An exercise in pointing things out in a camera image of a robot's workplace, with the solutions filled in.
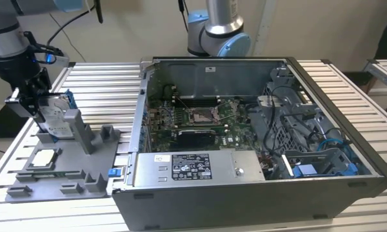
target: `motherboard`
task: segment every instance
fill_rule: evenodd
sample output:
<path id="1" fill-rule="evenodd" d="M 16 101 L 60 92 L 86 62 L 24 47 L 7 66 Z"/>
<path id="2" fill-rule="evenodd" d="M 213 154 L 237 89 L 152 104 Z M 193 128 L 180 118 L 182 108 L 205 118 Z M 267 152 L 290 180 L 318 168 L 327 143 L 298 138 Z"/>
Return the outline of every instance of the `motherboard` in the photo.
<path id="1" fill-rule="evenodd" d="M 151 102 L 148 125 L 154 152 L 262 150 L 246 105 L 235 98 L 156 100 Z"/>

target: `green circuit board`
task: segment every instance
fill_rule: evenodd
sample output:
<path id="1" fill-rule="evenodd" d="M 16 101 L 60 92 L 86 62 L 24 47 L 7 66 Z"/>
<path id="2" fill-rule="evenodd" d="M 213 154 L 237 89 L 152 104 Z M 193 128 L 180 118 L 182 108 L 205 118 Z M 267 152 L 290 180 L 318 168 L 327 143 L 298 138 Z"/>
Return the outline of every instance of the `green circuit board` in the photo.
<path id="1" fill-rule="evenodd" d="M 154 152 L 190 150 L 261 150 L 255 148 L 254 132 L 245 106 L 239 100 L 222 99 L 215 107 L 178 108 L 167 102 L 154 102 L 150 108 L 150 130 Z M 178 148 L 182 131 L 215 131 L 213 144 Z"/>

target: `robotic arm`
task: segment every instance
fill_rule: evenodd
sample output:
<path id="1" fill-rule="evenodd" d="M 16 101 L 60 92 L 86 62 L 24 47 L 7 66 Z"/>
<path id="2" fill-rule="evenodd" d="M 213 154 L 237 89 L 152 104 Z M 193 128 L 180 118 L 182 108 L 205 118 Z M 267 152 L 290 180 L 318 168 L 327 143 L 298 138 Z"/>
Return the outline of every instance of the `robotic arm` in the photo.
<path id="1" fill-rule="evenodd" d="M 102 21 L 99 1 L 95 6 Z M 0 78 L 14 90 L 6 103 L 22 117 L 32 117 L 38 123 L 46 121 L 38 106 L 39 97 L 51 89 L 47 69 L 39 64 L 54 64 L 64 53 L 51 45 L 39 44 L 34 34 L 22 30 L 16 17 L 82 8 L 82 0 L 0 0 Z M 54 57 L 54 61 L 38 60 L 36 53 Z"/>
<path id="2" fill-rule="evenodd" d="M 238 0 L 207 0 L 209 10 L 188 16 L 188 52 L 194 56 L 243 57 L 251 47 Z"/>

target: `power supply label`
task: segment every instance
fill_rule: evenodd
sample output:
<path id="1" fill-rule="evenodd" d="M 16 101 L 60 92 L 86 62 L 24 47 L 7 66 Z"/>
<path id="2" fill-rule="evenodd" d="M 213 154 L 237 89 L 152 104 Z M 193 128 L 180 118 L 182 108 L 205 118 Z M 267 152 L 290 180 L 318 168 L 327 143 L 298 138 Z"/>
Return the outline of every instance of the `power supply label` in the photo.
<path id="1" fill-rule="evenodd" d="M 172 179 L 213 179 L 210 154 L 172 155 Z"/>

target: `open computer chassis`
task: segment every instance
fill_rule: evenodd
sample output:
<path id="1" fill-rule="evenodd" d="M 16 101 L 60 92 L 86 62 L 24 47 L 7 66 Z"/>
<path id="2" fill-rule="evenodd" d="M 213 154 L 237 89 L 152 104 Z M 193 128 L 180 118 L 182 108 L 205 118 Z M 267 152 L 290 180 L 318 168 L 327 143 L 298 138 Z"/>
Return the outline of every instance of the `open computer chassis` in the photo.
<path id="1" fill-rule="evenodd" d="M 142 79 L 112 194 L 131 230 L 333 218 L 387 188 L 387 164 L 294 58 L 154 58 Z"/>

